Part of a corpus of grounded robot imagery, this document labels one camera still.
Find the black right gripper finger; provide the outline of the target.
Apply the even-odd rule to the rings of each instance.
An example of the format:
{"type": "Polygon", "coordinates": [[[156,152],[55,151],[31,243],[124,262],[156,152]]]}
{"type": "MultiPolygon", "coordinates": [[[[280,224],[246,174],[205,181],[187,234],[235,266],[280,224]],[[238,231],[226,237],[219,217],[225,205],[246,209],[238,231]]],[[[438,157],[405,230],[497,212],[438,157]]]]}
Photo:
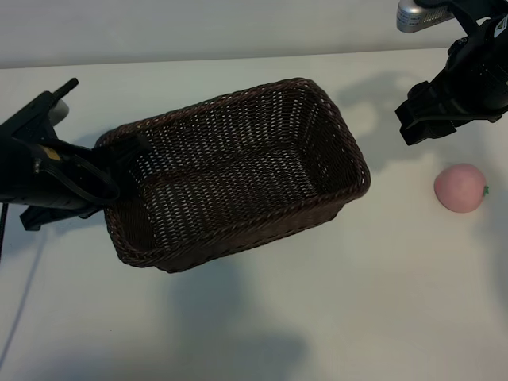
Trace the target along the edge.
{"type": "Polygon", "coordinates": [[[395,111],[402,127],[412,127],[417,123],[441,120],[447,115],[433,83],[427,81],[414,85],[405,100],[395,111]]]}
{"type": "Polygon", "coordinates": [[[400,134],[408,146],[416,145],[424,140],[435,140],[456,132],[450,121],[420,121],[414,125],[402,125],[400,134]]]}

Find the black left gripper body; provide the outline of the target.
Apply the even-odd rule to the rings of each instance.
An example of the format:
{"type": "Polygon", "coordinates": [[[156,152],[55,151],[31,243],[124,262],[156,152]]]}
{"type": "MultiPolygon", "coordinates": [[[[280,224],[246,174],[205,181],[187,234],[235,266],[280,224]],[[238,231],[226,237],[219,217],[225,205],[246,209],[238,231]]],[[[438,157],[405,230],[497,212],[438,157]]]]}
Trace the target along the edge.
{"type": "Polygon", "coordinates": [[[84,170],[83,189],[87,194],[88,205],[80,212],[80,218],[89,218],[98,211],[112,206],[128,194],[129,175],[117,181],[113,178],[113,144],[99,145],[94,148],[79,146],[76,150],[78,159],[74,159],[80,170],[84,170]]]}

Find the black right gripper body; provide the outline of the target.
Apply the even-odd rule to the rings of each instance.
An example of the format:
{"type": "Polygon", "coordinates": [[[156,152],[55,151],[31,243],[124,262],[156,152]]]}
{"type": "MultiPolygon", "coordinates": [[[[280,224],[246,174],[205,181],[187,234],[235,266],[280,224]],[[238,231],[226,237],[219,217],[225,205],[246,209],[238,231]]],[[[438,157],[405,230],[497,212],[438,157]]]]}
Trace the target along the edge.
{"type": "Polygon", "coordinates": [[[437,87],[432,122],[495,123],[507,112],[507,32],[478,31],[448,49],[437,87]]]}

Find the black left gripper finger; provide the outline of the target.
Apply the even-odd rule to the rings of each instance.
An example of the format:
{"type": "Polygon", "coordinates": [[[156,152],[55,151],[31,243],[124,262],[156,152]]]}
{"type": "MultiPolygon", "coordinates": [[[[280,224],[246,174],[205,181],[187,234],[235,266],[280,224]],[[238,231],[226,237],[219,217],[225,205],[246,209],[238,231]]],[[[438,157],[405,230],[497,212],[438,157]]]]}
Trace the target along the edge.
{"type": "Polygon", "coordinates": [[[134,135],[113,144],[113,178],[117,181],[123,179],[130,171],[136,159],[150,152],[152,147],[144,135],[134,135]]]}

